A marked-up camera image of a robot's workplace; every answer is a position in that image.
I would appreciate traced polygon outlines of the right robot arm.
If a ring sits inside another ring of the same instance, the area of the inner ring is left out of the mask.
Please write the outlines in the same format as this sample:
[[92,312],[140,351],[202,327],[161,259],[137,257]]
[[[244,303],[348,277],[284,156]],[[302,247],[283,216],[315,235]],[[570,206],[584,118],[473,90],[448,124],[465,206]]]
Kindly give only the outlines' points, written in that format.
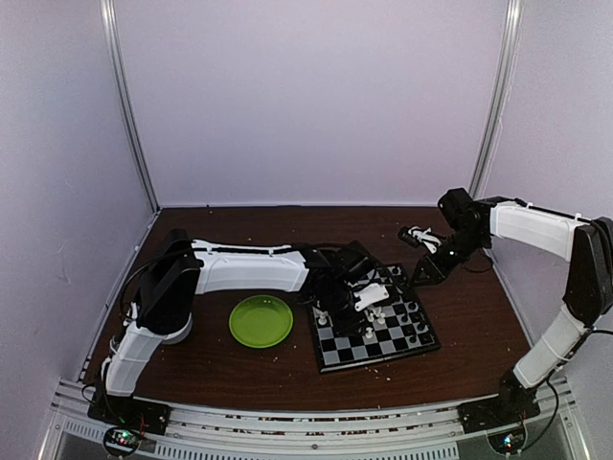
[[400,240],[423,247],[410,284],[434,286],[489,249],[501,263],[512,296],[535,294],[559,301],[542,317],[541,336],[499,381],[486,409],[507,424],[526,411],[536,389],[577,353],[599,320],[612,308],[612,220],[586,218],[538,207],[519,198],[475,199],[463,188],[448,190],[438,208],[451,232],[403,227]]

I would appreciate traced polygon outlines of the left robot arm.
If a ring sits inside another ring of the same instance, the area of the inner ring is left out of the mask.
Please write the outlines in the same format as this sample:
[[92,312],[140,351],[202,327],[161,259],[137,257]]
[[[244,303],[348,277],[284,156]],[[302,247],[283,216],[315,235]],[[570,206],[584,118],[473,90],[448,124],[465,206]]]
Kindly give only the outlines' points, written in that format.
[[242,289],[298,292],[337,331],[357,334],[366,310],[389,297],[382,284],[361,282],[376,268],[357,241],[244,246],[191,240],[182,229],[169,232],[156,256],[127,280],[135,289],[121,292],[124,329],[102,364],[102,412],[118,426],[137,418],[130,397],[138,378],[160,344],[177,343],[190,332],[195,296]]

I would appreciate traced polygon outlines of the black and white chessboard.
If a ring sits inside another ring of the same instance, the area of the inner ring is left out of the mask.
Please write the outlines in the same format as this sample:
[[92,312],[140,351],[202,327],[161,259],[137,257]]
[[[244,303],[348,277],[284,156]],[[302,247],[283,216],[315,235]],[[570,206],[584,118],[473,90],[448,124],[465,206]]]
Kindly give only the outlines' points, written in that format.
[[308,313],[322,374],[419,356],[441,348],[425,308],[413,290],[398,293],[393,302],[363,310],[365,323],[356,335],[336,331],[331,317],[315,307]]

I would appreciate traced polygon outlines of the lime green plate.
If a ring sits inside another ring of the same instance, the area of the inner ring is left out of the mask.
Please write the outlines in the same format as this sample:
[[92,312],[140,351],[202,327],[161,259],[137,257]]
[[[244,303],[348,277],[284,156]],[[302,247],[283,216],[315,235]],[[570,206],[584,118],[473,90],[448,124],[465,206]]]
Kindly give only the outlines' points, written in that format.
[[294,317],[288,304],[272,295],[241,300],[231,311],[228,326],[241,345],[266,349],[283,342],[291,333]]

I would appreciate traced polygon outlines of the white bowl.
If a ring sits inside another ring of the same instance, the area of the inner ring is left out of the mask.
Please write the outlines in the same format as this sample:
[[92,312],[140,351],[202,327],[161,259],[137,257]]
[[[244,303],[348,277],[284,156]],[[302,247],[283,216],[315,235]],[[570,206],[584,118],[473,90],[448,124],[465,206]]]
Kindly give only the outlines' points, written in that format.
[[162,340],[165,346],[176,345],[185,340],[193,328],[193,315],[190,313],[186,318],[173,319],[168,325],[169,333]]

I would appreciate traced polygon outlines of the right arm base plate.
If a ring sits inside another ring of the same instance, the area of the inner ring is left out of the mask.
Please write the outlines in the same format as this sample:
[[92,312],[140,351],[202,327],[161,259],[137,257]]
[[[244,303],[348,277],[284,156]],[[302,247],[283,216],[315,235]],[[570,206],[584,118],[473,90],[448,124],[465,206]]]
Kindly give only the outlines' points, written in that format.
[[536,402],[512,408],[502,405],[498,397],[464,402],[457,410],[465,434],[516,425],[540,414],[540,407]]

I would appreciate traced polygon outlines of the aluminium front rail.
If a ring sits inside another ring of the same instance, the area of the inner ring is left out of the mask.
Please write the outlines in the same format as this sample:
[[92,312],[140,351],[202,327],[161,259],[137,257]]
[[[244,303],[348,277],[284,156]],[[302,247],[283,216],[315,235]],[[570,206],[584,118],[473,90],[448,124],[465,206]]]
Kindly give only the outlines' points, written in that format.
[[460,402],[329,412],[249,411],[172,403],[167,430],[135,459],[504,459],[506,433],[524,428],[521,459],[591,459],[566,379],[537,393],[525,422],[468,432]]

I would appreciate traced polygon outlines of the right aluminium corner post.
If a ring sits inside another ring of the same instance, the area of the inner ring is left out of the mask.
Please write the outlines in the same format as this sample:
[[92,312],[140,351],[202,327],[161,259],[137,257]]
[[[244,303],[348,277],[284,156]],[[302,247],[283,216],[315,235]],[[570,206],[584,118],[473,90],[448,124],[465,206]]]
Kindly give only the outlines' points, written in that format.
[[501,130],[502,114],[511,88],[524,5],[525,2],[520,0],[510,0],[507,2],[505,24],[488,116],[469,185],[469,194],[472,197],[482,196],[488,183],[498,135]]

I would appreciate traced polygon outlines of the aluminium corner post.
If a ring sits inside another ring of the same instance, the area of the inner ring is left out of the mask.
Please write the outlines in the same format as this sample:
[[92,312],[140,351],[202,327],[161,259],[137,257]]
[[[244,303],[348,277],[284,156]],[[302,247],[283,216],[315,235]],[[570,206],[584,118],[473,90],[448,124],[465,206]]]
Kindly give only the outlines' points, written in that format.
[[505,24],[488,116],[469,185],[469,194],[472,197],[482,196],[488,183],[498,135],[501,130],[502,114],[511,88],[524,5],[525,2],[520,0],[510,0],[507,2]]
[[156,193],[154,192],[147,160],[145,158],[137,127],[133,104],[130,98],[121,48],[119,27],[117,23],[115,2],[113,0],[102,0],[100,2],[100,6],[102,13],[102,26],[105,34],[111,67],[114,74],[115,85],[119,95],[122,119],[129,150],[133,158],[140,183],[145,192],[148,206],[152,213],[157,213],[160,211],[161,207]]

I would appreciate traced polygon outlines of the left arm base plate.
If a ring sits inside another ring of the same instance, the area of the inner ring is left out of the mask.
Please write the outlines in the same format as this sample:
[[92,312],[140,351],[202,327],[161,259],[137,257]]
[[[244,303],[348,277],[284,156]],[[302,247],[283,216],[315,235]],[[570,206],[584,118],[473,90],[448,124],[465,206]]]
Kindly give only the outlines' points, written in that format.
[[90,419],[121,426],[146,434],[164,435],[171,409],[167,404],[148,402],[133,397],[115,397],[96,392],[89,405]]

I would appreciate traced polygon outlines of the left aluminium corner post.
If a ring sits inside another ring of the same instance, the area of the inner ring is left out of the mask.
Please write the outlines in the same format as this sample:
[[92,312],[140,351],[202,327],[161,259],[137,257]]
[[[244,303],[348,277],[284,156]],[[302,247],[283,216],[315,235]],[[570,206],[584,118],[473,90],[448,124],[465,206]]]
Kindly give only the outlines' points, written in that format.
[[111,67],[114,74],[115,85],[119,95],[122,119],[129,150],[133,158],[140,183],[145,192],[148,206],[152,213],[157,213],[160,211],[161,207],[156,193],[154,192],[147,160],[145,158],[137,127],[133,104],[130,98],[121,48],[119,27],[117,23],[115,2],[113,0],[102,0],[100,2],[100,6],[102,13],[102,26],[105,34]]

